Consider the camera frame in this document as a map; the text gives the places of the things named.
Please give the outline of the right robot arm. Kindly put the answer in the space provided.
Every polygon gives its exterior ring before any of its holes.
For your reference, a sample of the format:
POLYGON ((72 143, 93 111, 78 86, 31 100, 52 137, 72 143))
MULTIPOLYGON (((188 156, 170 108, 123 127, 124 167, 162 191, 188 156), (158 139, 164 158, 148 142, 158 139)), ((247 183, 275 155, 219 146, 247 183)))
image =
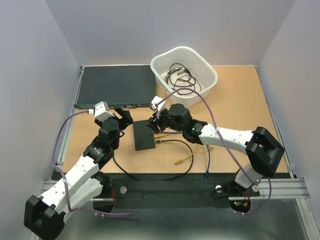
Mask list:
POLYGON ((262 177, 272 178, 280 164, 285 149, 264 127, 255 130, 234 130, 215 127, 205 121, 192 118, 190 111, 180 103, 167 109, 164 103, 153 103, 154 111, 148 126, 158 134, 172 129, 182 134, 190 143, 225 147, 245 154, 249 163, 240 166, 235 179, 230 182, 231 192, 242 195, 262 177))

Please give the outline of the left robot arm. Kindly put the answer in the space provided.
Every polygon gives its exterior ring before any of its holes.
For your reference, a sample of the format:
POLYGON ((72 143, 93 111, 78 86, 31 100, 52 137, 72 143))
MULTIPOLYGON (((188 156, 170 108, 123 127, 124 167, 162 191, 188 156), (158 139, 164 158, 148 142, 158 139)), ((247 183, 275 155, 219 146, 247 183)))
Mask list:
POLYGON ((111 193, 111 181, 101 169, 114 157, 123 131, 133 119, 128 110, 116 108, 118 116, 104 106, 95 107, 98 135, 87 146, 76 164, 40 196, 25 203, 23 224, 42 240, 55 240, 70 216, 92 198, 111 193))

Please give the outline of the small black network switch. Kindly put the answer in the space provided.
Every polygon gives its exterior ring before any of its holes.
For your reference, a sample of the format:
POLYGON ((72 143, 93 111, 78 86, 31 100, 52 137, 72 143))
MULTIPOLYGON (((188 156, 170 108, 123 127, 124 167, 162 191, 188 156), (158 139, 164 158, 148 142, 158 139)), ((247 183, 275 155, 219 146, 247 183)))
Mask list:
POLYGON ((155 148, 154 132, 147 126, 148 120, 133 122, 133 136, 136 151, 155 148))

